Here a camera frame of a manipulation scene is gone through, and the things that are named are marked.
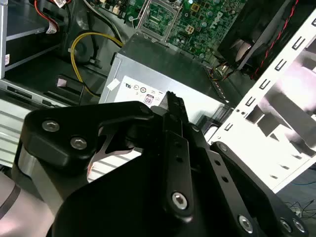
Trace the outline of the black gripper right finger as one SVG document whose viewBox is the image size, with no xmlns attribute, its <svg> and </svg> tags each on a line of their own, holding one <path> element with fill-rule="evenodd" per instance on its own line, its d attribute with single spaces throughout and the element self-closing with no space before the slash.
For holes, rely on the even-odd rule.
<svg viewBox="0 0 316 237">
<path fill-rule="evenodd" d="M 172 96 L 172 113 L 182 123 L 192 164 L 201 175 L 202 221 L 214 237 L 308 237 L 299 217 L 224 143 L 208 145 L 188 121 L 184 101 Z"/>
</svg>

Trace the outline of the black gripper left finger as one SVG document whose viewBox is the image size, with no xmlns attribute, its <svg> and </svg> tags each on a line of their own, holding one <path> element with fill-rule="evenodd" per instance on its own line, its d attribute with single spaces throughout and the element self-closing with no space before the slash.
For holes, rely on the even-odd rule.
<svg viewBox="0 0 316 237">
<path fill-rule="evenodd" d="M 126 163 L 150 155 L 162 157 L 165 191 L 176 189 L 183 210 L 193 200 L 189 142 L 172 113 L 172 92 L 159 115 L 139 101 L 63 107 L 30 112 L 22 127 L 22 162 L 34 160 L 31 178 L 56 216 L 80 188 Z"/>
</svg>

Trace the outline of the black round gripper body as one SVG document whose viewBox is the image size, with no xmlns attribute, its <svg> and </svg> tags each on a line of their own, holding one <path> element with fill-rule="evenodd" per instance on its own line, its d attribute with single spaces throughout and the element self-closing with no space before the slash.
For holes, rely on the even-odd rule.
<svg viewBox="0 0 316 237">
<path fill-rule="evenodd" d="M 193 200 L 183 210 L 176 189 L 164 189 L 162 166 L 162 157 L 143 155 L 75 191 L 56 216 L 53 236 L 212 237 L 201 220 L 197 165 L 189 173 Z"/>
</svg>

